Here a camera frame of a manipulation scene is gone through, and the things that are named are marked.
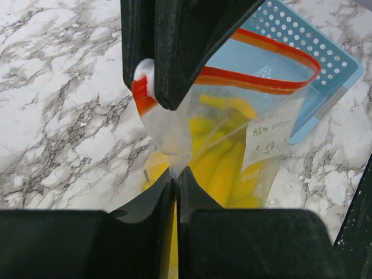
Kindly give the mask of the blue perforated plastic basket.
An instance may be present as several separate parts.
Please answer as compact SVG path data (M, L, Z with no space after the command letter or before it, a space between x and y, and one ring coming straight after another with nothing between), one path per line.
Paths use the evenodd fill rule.
M264 1L241 27L304 51L320 64L321 70L308 88L290 144L303 140L363 74L360 62L282 1ZM288 81L305 81L313 75L299 62L236 40L228 40L207 66Z

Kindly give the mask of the yellow banana bunch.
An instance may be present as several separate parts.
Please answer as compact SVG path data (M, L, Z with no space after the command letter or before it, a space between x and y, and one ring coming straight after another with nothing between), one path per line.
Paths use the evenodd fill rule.
M195 87L177 110L163 108L148 94L135 100L156 145L147 158L142 189L169 170L189 167L198 185L224 208L262 206L275 172L266 151L270 126L261 118L274 112L279 96L233 87Z

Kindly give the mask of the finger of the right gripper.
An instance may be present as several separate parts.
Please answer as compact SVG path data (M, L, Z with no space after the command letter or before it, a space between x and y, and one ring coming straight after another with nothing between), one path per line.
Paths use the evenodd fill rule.
M156 20L162 1L121 1L121 52L123 82L128 89L134 80L134 71L145 58L155 57Z
M176 110L206 62L261 0L155 1L155 97Z

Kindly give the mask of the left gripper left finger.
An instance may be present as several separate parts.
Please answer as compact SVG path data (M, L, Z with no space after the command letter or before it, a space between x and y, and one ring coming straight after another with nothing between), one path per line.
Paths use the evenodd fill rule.
M2 210L2 278L167 278L174 196L168 171L101 210Z

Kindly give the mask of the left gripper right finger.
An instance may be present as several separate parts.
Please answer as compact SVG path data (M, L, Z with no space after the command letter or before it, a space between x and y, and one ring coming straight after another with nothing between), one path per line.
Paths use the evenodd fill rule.
M327 229L299 209L224 209L189 168L176 181L180 278L345 278Z

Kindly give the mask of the clear zip bag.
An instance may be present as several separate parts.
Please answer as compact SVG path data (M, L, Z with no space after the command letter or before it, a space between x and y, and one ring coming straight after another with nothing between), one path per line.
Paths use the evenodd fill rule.
M313 55L293 44L240 28L172 111L155 96L154 60L141 60L134 70L133 97L157 147L144 164L142 190L166 170L177 176L189 167L222 207L262 207L320 70Z

